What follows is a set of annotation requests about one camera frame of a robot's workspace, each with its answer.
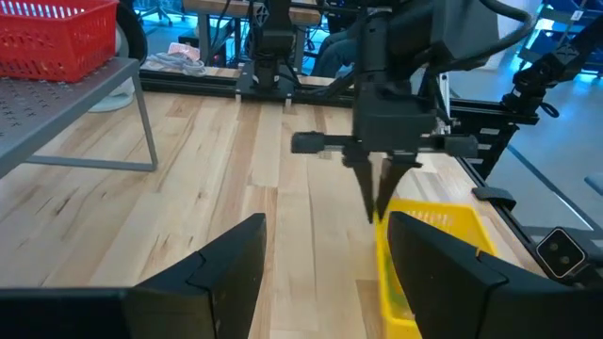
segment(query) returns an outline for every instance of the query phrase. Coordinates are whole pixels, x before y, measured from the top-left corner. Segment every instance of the wooden table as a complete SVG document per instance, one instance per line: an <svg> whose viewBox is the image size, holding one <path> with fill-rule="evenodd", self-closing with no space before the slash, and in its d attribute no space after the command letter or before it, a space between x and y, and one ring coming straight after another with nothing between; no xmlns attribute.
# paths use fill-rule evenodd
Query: wooden table
<svg viewBox="0 0 603 339"><path fill-rule="evenodd" d="M293 3L304 3L314 5L315 0L292 0ZM199 16L199 48L202 59L205 59L212 37L209 36L209 16L220 15L226 6L226 0L184 0L184 7L189 11L196 11ZM224 16L231 18L243 18L247 16L248 1L232 0ZM321 15L317 10L292 8L289 11L291 22L297 26L294 65L298 70L302 69L303 45L305 43L306 27L320 24Z"/></svg>
<svg viewBox="0 0 603 339"><path fill-rule="evenodd" d="M234 70L211 70L220 75ZM304 78L305 82L330 79ZM338 153L289 151L296 131L350 131L350 111L146 93L155 173L21 165L0 180L0 285L134 285L253 212L268 218L251 338L382 338L372 226ZM139 161L136 105L88 114L42 153ZM421 155L401 197L474 206L503 259L542 274L446 155Z"/></svg>

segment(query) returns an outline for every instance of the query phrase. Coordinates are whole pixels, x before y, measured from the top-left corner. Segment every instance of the red plastic basket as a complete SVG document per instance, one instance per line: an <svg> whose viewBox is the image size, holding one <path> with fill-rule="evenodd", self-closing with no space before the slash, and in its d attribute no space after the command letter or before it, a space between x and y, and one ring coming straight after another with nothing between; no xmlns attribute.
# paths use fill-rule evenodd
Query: red plastic basket
<svg viewBox="0 0 603 339"><path fill-rule="evenodd" d="M115 56L115 0L0 0L0 77L76 82Z"/></svg>

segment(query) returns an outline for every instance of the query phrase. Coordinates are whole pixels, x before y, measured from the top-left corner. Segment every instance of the yellow basket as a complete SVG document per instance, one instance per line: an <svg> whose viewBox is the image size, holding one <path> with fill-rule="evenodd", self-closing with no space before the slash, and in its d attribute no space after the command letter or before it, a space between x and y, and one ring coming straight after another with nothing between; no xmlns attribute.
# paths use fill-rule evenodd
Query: yellow basket
<svg viewBox="0 0 603 339"><path fill-rule="evenodd" d="M390 202L383 222L375 227L377 242L377 267L381 311L384 320L385 339L420 339L421 334L413 313L399 284L392 256L387 245L389 213L404 212L429 223L448 234L497 256L497 250L473 208L452 203L415 202L394 199Z"/></svg>

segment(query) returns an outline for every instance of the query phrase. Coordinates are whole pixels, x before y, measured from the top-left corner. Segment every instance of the chair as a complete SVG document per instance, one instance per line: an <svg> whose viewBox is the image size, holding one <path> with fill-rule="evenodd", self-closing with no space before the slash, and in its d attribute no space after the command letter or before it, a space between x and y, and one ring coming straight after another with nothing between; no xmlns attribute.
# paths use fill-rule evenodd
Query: chair
<svg viewBox="0 0 603 339"><path fill-rule="evenodd" d="M168 14L175 14L175 15L180 15L181 20L184 21L185 20L185 14L183 12L179 12L177 10L171 9L171 8L166 8L163 5L162 0L156 0L156 5L155 7L147 10L146 12L140 14L140 19L147 17L149 15L153 15L153 14L158 14L159 15L159 20L163 20L163 17L166 17L168 19L168 26L172 27L173 26L173 22L171 21L170 17L168 16Z"/></svg>

